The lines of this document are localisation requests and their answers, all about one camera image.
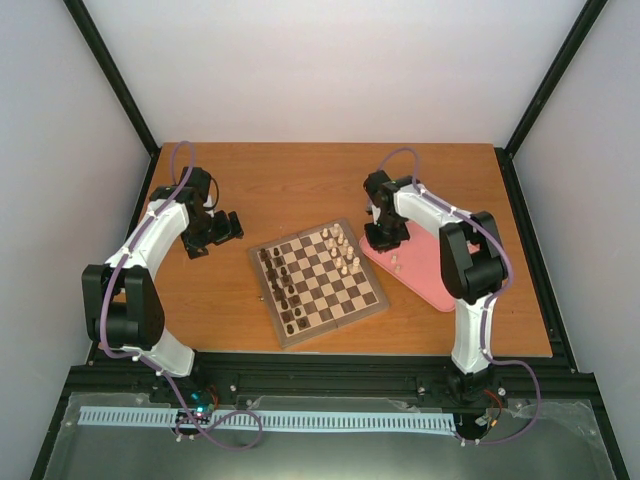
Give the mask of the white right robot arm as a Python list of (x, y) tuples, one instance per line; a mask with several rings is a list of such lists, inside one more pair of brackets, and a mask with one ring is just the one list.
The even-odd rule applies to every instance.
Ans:
[(494, 305), (512, 275), (494, 217), (461, 210), (410, 176), (393, 180), (378, 170), (363, 187), (372, 221), (364, 226), (361, 244), (369, 258), (384, 268), (399, 267), (396, 277), (413, 291), (433, 285), (435, 274), (425, 262), (437, 261), (455, 304), (452, 361), (464, 375), (486, 370)]

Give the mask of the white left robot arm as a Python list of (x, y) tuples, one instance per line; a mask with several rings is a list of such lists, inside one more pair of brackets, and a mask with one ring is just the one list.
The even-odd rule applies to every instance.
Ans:
[(174, 377), (174, 392), (190, 403), (206, 395), (208, 378), (193, 368), (195, 351), (166, 327), (154, 280), (176, 240), (193, 260), (206, 256), (211, 245), (244, 236), (236, 212), (216, 209), (210, 195), (216, 185), (205, 170), (184, 168), (178, 184), (153, 191), (124, 245), (81, 276), (89, 338), (112, 358), (143, 361), (158, 375)]

